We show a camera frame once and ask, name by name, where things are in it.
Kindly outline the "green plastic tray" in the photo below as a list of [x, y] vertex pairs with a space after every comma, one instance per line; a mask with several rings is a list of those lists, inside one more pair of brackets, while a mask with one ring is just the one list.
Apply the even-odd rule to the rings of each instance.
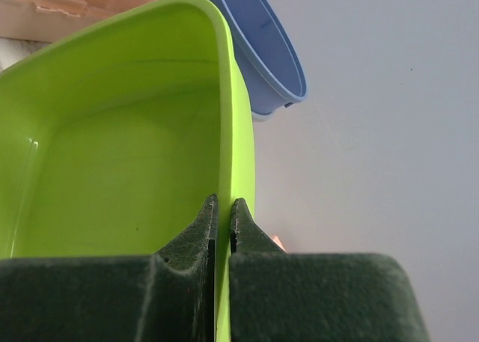
[[215, 195], [229, 341], [231, 207], [254, 194], [250, 99], [209, 0], [137, 7], [1, 74], [1, 262], [153, 254]]

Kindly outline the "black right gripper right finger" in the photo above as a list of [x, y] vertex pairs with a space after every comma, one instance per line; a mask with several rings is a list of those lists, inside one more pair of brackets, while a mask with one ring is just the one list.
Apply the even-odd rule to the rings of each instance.
[[376, 253], [291, 254], [231, 210], [233, 341], [427, 341], [408, 275]]

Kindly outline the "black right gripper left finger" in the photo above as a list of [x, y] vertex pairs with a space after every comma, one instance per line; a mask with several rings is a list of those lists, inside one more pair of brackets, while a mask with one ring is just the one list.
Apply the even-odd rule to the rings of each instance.
[[160, 250], [1, 262], [3, 341], [214, 341], [219, 202]]

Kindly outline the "light blue plastic bucket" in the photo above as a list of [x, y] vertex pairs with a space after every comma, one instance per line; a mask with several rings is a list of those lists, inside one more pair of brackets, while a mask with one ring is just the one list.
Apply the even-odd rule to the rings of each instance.
[[262, 112], [270, 100], [275, 98], [272, 86], [267, 81], [268, 74], [255, 51], [260, 47], [263, 32], [260, 20], [266, 13], [260, 7], [260, 0], [210, 0], [222, 12], [231, 30], [234, 42], [234, 54], [242, 77], [244, 78], [254, 120], [265, 121], [272, 112]]

